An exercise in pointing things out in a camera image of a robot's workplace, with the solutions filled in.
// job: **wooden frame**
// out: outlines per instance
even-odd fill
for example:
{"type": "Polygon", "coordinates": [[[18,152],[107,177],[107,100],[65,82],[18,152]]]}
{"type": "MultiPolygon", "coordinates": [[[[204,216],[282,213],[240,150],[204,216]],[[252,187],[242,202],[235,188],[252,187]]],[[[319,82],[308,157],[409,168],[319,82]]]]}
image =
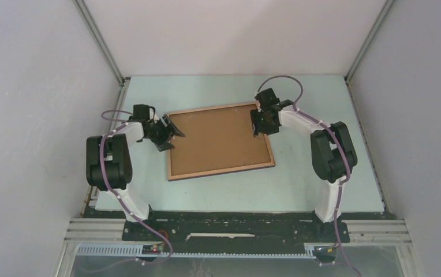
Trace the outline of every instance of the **wooden frame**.
{"type": "MultiPolygon", "coordinates": [[[[226,109],[226,108],[244,107],[244,106],[257,107],[257,102],[245,102],[245,103],[228,104],[228,105],[214,106],[214,107],[194,108],[194,109],[190,109],[190,110],[175,111],[175,112],[167,113],[167,115],[171,118],[171,120],[173,122],[175,122],[175,120],[174,120],[175,115],[197,113],[197,112],[202,112],[202,111],[220,110],[220,109],[226,109]]],[[[267,148],[269,160],[270,160],[269,162],[257,163],[257,164],[249,164],[249,165],[246,165],[246,166],[234,166],[234,167],[228,167],[228,168],[225,168],[225,169],[207,170],[207,171],[199,171],[199,172],[194,172],[194,173],[186,173],[186,174],[176,174],[176,175],[173,175],[172,174],[172,158],[171,158],[172,150],[169,150],[168,153],[167,153],[168,180],[169,181],[173,181],[173,180],[179,180],[179,179],[204,177],[204,176],[209,176],[209,175],[233,173],[233,172],[239,172],[239,171],[245,171],[245,170],[253,170],[253,169],[263,169],[263,168],[275,166],[275,160],[273,158],[273,152],[272,152],[272,149],[271,149],[271,145],[270,145],[270,141],[268,139],[268,136],[263,134],[263,135],[260,135],[259,137],[262,137],[263,140],[264,140],[264,143],[265,143],[266,148],[267,148]]]]}

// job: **cork board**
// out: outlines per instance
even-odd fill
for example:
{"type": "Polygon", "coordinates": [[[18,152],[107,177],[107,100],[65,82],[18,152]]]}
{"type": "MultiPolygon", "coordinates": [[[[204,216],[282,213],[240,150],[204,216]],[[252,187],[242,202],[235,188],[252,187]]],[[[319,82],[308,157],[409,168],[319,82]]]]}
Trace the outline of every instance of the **cork board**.
{"type": "Polygon", "coordinates": [[[266,135],[253,137],[249,112],[256,102],[168,113],[186,137],[168,151],[168,180],[275,166],[266,135]]]}

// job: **white wall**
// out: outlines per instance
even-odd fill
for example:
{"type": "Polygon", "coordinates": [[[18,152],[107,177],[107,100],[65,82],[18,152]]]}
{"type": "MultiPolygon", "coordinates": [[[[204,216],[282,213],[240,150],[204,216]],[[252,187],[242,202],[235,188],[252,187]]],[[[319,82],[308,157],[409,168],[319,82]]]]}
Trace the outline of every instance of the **white wall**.
{"type": "Polygon", "coordinates": [[[0,1],[0,276],[50,276],[118,84],[71,0],[0,1]]]}
{"type": "Polygon", "coordinates": [[[88,0],[124,76],[346,74],[385,0],[88,0]]]}
{"type": "Polygon", "coordinates": [[[352,87],[391,208],[441,276],[441,1],[397,1],[352,87]]]}

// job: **white tabletop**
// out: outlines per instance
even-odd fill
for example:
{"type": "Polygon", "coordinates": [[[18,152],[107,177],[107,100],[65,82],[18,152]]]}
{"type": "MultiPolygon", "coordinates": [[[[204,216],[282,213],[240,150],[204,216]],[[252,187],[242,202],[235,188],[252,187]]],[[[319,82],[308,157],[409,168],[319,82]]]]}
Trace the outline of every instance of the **white tabletop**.
{"type": "MultiPolygon", "coordinates": [[[[156,76],[132,77],[123,110],[134,104],[156,107],[158,114],[190,108],[254,100],[255,91],[269,76],[156,76]]],[[[343,193],[343,212],[382,212],[383,204],[373,176],[357,118],[340,75],[295,76],[304,85],[299,107],[318,119],[347,124],[358,156],[343,193]]],[[[295,99],[298,85],[288,79],[271,80],[280,100],[295,99]]],[[[148,140],[129,148],[133,177],[143,199],[159,211],[312,211],[324,185],[312,169],[309,138],[281,128],[269,136],[276,166],[180,181],[167,180],[166,152],[148,140]]],[[[101,193],[99,210],[120,210],[118,201],[101,193]]]]}

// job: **robotic arm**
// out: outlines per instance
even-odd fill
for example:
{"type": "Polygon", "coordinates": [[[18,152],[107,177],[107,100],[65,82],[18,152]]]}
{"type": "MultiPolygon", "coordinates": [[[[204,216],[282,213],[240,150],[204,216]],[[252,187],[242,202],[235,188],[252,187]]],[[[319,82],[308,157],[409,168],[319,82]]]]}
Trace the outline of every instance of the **robotic arm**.
{"type": "Polygon", "coordinates": [[[322,124],[330,126],[329,129],[335,133],[351,172],[357,164],[357,155],[348,128],[342,122],[329,125],[302,116],[298,111],[294,111],[292,101],[280,101],[271,88],[259,92],[255,99],[259,102],[259,108],[251,111],[254,135],[278,133],[279,127],[284,126],[304,137],[310,137],[312,167],[317,176],[326,181],[323,197],[316,206],[315,214],[323,223],[335,220],[334,208],[338,201],[338,186],[346,178],[346,168],[339,151],[331,149],[330,143],[335,142],[322,124]]]}
{"type": "MultiPolygon", "coordinates": [[[[149,217],[150,206],[141,198],[133,185],[132,163],[130,162],[129,147],[143,139],[151,140],[159,151],[173,149],[169,143],[173,136],[185,135],[171,122],[167,115],[159,118],[154,107],[135,105],[133,115],[124,126],[112,136],[106,138],[104,146],[105,170],[111,188],[118,193],[124,204],[141,220],[149,217]]],[[[100,144],[103,136],[89,137],[86,140],[86,179],[91,186],[96,186],[101,192],[115,197],[105,185],[100,166],[100,144]]],[[[122,207],[128,221],[136,220],[122,207]]]]}

